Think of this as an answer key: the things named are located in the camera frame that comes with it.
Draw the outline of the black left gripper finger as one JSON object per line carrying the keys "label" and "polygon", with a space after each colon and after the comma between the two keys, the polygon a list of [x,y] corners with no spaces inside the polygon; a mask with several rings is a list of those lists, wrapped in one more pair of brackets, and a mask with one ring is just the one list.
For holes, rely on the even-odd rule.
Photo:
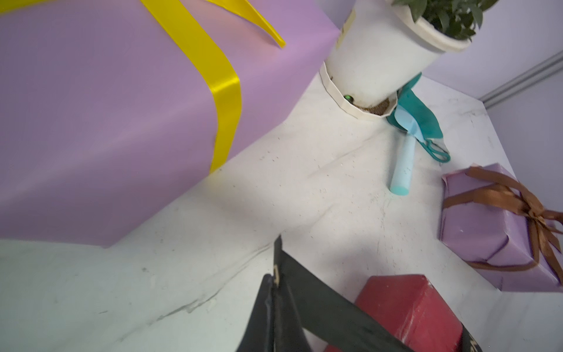
{"label": "black left gripper finger", "polygon": [[237,352],[310,352],[290,287],[262,278]]}

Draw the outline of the large purple gift box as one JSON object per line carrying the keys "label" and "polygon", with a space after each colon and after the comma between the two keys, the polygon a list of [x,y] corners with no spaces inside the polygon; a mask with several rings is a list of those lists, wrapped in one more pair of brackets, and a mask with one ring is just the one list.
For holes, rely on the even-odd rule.
{"label": "large purple gift box", "polygon": [[[284,48],[181,1],[240,78],[228,160],[285,120],[339,35],[313,1],[249,2]],[[210,174],[217,125],[204,79],[140,1],[1,15],[1,237],[113,245]]]}

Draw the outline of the black lettered ribbon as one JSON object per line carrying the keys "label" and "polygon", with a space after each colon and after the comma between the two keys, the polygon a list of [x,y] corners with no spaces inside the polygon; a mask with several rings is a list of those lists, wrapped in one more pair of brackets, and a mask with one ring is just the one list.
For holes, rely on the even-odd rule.
{"label": "black lettered ribbon", "polygon": [[[281,238],[274,242],[274,273],[277,284],[290,287],[302,327],[329,351],[414,351],[287,254]],[[461,351],[480,350],[463,325]]]}

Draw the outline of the yellow satin ribbon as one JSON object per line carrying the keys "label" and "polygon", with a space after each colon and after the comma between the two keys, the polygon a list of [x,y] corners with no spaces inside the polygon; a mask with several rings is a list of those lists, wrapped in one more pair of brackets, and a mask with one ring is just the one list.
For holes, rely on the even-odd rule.
{"label": "yellow satin ribbon", "polygon": [[[1,15],[47,1],[1,1]],[[228,160],[242,114],[240,78],[226,54],[181,1],[140,1],[193,64],[213,96],[217,132],[210,174]],[[286,46],[274,26],[249,1],[207,1],[262,29],[280,48]]]}

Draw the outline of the red gift box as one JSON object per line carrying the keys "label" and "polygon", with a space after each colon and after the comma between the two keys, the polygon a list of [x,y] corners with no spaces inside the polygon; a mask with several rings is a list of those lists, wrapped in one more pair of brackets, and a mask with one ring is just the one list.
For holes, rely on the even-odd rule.
{"label": "red gift box", "polygon": [[414,351],[461,351],[463,324],[421,274],[372,276],[355,305]]}

